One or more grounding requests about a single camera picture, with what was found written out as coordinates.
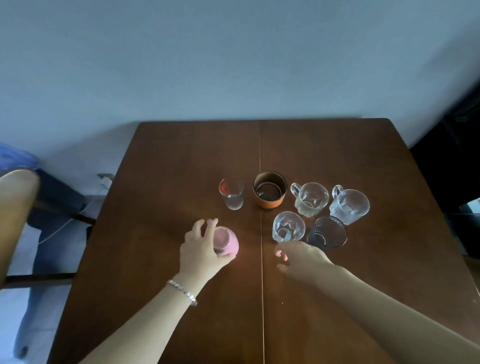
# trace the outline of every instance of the silver bracelet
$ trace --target silver bracelet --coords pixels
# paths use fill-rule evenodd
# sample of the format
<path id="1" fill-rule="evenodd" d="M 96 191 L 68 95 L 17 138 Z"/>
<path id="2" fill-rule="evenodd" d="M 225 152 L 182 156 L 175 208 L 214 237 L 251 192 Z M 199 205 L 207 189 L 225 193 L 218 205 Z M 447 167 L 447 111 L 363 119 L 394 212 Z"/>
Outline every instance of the silver bracelet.
<path id="1" fill-rule="evenodd" d="M 175 287 L 176 289 L 180 290 L 182 293 L 184 293 L 188 298 L 191 299 L 192 303 L 190 304 L 190 306 L 196 306 L 197 305 L 197 300 L 195 298 L 195 296 L 193 294 L 191 294 L 190 292 L 186 291 L 186 289 L 179 285 L 177 282 L 175 282 L 174 280 L 167 280 L 167 284 L 170 284 L 172 285 L 173 287 Z"/>

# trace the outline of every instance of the hand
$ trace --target hand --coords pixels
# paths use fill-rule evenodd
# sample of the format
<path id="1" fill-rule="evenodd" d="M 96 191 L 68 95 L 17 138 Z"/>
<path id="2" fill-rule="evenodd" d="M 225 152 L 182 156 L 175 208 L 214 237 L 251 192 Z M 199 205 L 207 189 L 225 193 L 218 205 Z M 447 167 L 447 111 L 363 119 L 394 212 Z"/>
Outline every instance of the hand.
<path id="1" fill-rule="evenodd" d="M 213 235 L 218 219 L 208 220 L 205 235 L 200 228 L 205 220 L 198 220 L 192 231 L 185 234 L 185 243 L 180 247 L 180 274 L 207 283 L 234 255 L 217 256 L 213 250 Z"/>
<path id="2" fill-rule="evenodd" d="M 322 279 L 328 279 L 330 272 L 336 274 L 343 269 L 334 265 L 320 249 L 304 242 L 279 243 L 275 255 L 290 262 L 289 266 L 278 264 L 280 272 L 309 284 L 319 284 Z"/>

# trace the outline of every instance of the white wall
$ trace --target white wall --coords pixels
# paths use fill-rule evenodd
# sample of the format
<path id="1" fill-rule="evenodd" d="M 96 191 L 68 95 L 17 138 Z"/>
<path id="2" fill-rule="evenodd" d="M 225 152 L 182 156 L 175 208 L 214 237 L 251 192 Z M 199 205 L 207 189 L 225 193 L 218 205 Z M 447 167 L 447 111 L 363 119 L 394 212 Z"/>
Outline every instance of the white wall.
<path id="1" fill-rule="evenodd" d="M 134 121 L 390 118 L 407 144 L 480 76 L 478 0 L 0 2 L 0 141 L 83 193 Z"/>

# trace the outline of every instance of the drinking glass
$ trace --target drinking glass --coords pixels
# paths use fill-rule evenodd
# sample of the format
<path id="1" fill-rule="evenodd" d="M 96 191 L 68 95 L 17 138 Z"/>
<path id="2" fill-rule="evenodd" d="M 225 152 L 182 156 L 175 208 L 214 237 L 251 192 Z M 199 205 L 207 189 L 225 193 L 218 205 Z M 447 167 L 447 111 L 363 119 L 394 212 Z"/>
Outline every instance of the drinking glass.
<path id="1" fill-rule="evenodd" d="M 320 249 L 338 248 L 347 241 L 347 228 L 333 216 L 322 216 L 312 225 L 307 235 L 307 244 Z"/>
<path id="2" fill-rule="evenodd" d="M 344 190 L 339 184 L 333 188 L 334 198 L 330 205 L 330 215 L 345 225 L 357 221 L 370 210 L 367 196 L 357 190 Z"/>
<path id="3" fill-rule="evenodd" d="M 243 206 L 243 182 L 232 177 L 223 179 L 218 185 L 223 201 L 230 210 L 238 210 Z"/>
<path id="4" fill-rule="evenodd" d="M 273 220 L 273 238 L 281 242 L 300 240 L 305 234 L 305 223 L 295 212 L 284 211 Z"/>
<path id="5" fill-rule="evenodd" d="M 290 190 L 296 197 L 295 207 L 299 214 L 308 218 L 317 215 L 330 199 L 327 189 L 315 182 L 306 183 L 303 186 L 292 183 Z"/>

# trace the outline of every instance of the wooden table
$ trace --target wooden table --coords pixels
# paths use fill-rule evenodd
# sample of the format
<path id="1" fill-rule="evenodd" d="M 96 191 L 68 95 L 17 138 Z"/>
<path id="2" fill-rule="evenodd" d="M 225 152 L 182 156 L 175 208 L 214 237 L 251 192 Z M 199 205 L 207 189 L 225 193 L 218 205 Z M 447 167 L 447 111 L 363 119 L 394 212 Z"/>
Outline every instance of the wooden table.
<path id="1" fill-rule="evenodd" d="M 282 276 L 273 219 L 254 205 L 256 174 L 364 192 L 370 212 L 329 257 L 480 343 L 480 297 L 413 158 L 387 119 L 145 122 L 138 127 L 88 241 L 49 362 L 77 363 L 154 297 L 179 268 L 183 236 L 219 217 L 237 258 L 181 319 L 161 363 L 392 363 L 333 301 Z M 245 181 L 228 210 L 218 182 Z M 321 215 L 328 214 L 328 208 Z M 309 224 L 314 219 L 306 219 Z"/>

